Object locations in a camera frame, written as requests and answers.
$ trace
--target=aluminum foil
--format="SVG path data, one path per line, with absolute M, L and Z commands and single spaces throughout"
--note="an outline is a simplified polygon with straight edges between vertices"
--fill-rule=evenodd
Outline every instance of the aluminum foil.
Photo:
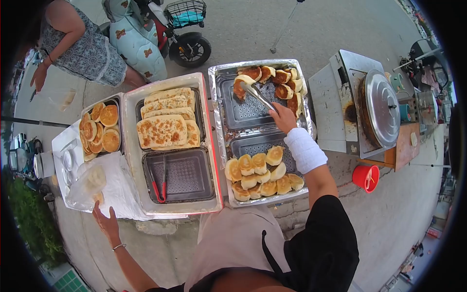
M 225 167 L 227 160 L 230 159 L 229 151 L 230 148 L 230 140 L 234 137 L 243 137 L 249 135 L 257 135 L 257 134 L 265 134 L 270 131 L 277 131 L 277 127 L 256 127 L 252 129 L 240 130 L 240 131 L 231 131 L 225 126 L 225 118 L 224 118 L 224 106 L 222 104 L 222 99 L 220 96 L 220 89 L 218 84 L 216 83 L 216 78 L 221 74 L 225 73 L 228 70 L 232 70 L 233 68 L 239 69 L 242 67 L 250 67 L 250 66 L 271 66 L 276 69 L 282 68 L 296 68 L 298 76 L 303 81 L 303 88 L 300 91 L 302 94 L 302 114 L 300 115 L 297 126 L 305 128 L 310 136 L 316 137 L 316 133 L 313 132 L 313 122 L 311 120 L 310 109 L 308 108 L 308 88 L 306 86 L 306 80 L 303 77 L 302 69 L 300 68 L 300 64 L 295 59 L 268 59 L 268 60 L 257 60 L 257 61 L 246 61 L 246 62 L 237 62 L 231 64 L 224 64 L 224 65 L 217 65 L 210 67 L 208 69 L 208 78 L 209 78 L 209 88 L 211 90 L 211 99 L 212 105 L 214 109 L 214 123 L 217 133 L 217 143 L 219 144 L 219 155 L 221 158 L 222 168 Z M 303 188 L 298 191 L 292 191 L 284 195 L 275 195 L 271 197 L 262 197 L 260 199 L 249 200 L 246 202 L 240 202 L 234 198 L 234 194 L 232 193 L 232 188 L 230 186 L 230 181 L 227 181 L 228 184 L 228 194 L 229 194 L 229 202 L 230 205 L 233 207 L 243 207 L 243 206 L 253 206 L 253 205 L 260 205 L 260 204 L 269 204 L 272 202 L 277 202 L 284 199 L 290 199 L 301 195 L 303 193 L 308 192 L 308 188 Z

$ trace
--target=plastic bag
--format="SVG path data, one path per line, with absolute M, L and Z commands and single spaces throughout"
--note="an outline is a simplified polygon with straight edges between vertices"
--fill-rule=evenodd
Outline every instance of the plastic bag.
M 91 211 L 97 199 L 104 203 L 101 194 L 106 185 L 106 173 L 103 166 L 93 165 L 71 186 L 66 201 L 74 209 Z

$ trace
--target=white wristband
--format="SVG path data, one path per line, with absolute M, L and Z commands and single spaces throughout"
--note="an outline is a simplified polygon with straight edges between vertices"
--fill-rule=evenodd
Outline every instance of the white wristband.
M 293 128 L 284 138 L 297 170 L 306 174 L 327 162 L 327 156 L 304 128 Z

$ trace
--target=green shrub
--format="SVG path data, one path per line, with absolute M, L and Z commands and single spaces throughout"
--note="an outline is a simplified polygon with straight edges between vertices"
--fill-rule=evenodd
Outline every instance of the green shrub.
M 7 188 L 20 235 L 32 256 L 45 260 L 48 267 L 66 262 L 60 233 L 40 194 L 24 186 L 21 178 L 7 181 Z

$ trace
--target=person's arm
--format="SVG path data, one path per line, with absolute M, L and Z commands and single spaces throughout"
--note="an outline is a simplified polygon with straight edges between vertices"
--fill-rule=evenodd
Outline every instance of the person's arm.
M 92 215 L 100 227 L 100 230 L 107 236 L 110 243 L 110 248 L 113 249 L 121 244 L 118 231 L 117 218 L 115 211 L 110 207 L 110 218 L 105 217 L 99 209 L 99 201 L 94 205 Z M 159 288 L 151 277 L 138 265 L 131 257 L 127 249 L 123 246 L 115 249 L 115 256 L 120 265 L 120 268 L 127 278 L 127 281 L 133 287 L 135 292 L 145 292 L 151 288 Z
M 50 65 L 82 37 L 86 30 L 85 24 L 75 8 L 65 0 L 55 0 L 50 3 L 45 11 L 45 16 L 49 19 L 50 25 L 54 29 L 62 31 L 66 35 L 52 52 L 45 57 L 44 62 L 39 64 L 34 72 L 30 86 L 35 81 L 37 92 L 40 92 L 44 85 L 47 69 Z
M 277 127 L 287 134 L 284 139 L 297 169 L 304 174 L 308 187 L 310 210 L 313 204 L 322 196 L 338 197 L 336 183 L 326 165 L 327 157 L 313 138 L 304 128 L 298 128 L 294 113 L 287 107 L 273 102 L 278 113 L 273 110 L 269 114 L 273 117 Z

